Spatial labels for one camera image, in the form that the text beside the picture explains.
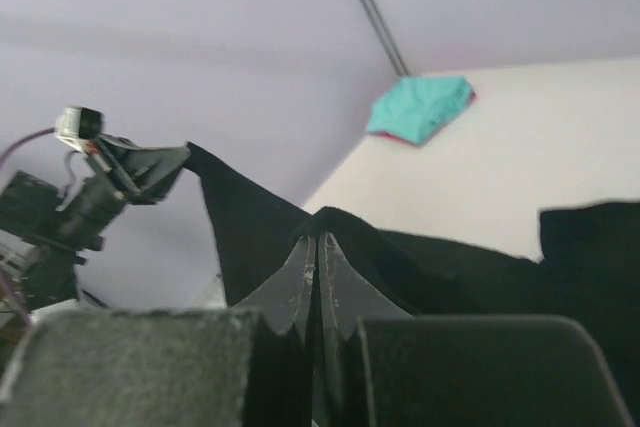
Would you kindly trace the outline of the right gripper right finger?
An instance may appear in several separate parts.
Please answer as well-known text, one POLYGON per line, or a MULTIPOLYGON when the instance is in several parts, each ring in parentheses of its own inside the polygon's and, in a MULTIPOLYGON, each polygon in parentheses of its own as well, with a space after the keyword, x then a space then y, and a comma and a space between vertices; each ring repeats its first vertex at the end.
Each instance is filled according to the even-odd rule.
POLYGON ((330 426, 630 426, 602 350, 558 316, 412 316, 318 247, 330 426))

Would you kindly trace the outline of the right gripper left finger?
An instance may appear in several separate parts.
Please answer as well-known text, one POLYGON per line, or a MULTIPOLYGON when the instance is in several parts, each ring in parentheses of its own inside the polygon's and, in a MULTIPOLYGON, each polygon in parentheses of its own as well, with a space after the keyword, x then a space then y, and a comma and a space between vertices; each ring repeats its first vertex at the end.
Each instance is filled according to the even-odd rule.
POLYGON ((308 426, 316 244, 237 306, 53 314, 1 383, 5 426, 308 426))

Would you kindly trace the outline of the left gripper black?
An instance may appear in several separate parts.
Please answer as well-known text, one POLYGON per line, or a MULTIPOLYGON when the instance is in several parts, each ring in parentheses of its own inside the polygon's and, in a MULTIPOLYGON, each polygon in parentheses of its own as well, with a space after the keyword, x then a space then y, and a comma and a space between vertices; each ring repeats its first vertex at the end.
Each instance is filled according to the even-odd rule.
POLYGON ((56 186, 22 170, 1 193, 1 230, 34 246, 100 251, 102 231, 127 205, 163 201, 190 157, 189 148, 140 147, 123 137, 100 135, 97 166, 109 179, 86 179, 65 203, 56 186))

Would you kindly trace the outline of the black t-shirt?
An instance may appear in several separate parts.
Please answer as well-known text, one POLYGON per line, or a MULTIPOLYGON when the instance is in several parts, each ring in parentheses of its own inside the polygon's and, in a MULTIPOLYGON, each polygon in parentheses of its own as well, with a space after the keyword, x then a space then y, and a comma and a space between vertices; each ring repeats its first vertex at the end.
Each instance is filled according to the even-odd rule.
POLYGON ((351 265, 411 314, 553 314, 603 348, 632 415, 639 412, 639 206, 604 202, 539 215, 533 261, 453 240, 376 228, 334 207, 307 213, 189 145, 226 301, 249 296, 304 236, 332 234, 351 265))

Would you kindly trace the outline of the folded teal t-shirt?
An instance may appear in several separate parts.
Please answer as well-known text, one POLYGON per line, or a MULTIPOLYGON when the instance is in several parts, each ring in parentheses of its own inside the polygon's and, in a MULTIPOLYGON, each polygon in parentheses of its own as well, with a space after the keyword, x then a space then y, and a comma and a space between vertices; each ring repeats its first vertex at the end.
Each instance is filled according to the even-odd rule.
POLYGON ((366 133, 384 131, 420 142, 463 111, 474 91, 459 75, 402 77, 373 103, 366 133))

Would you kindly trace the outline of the left aluminium frame post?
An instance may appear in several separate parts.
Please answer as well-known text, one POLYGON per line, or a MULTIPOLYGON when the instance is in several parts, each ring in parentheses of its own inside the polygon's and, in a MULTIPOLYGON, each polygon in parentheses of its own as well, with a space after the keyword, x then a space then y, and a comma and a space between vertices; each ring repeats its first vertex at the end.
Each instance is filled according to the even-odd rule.
POLYGON ((390 61, 395 74, 399 77, 409 76, 410 70, 401 55, 400 49, 393 38, 391 30, 389 29, 376 0, 359 0, 359 2, 381 47, 390 61))

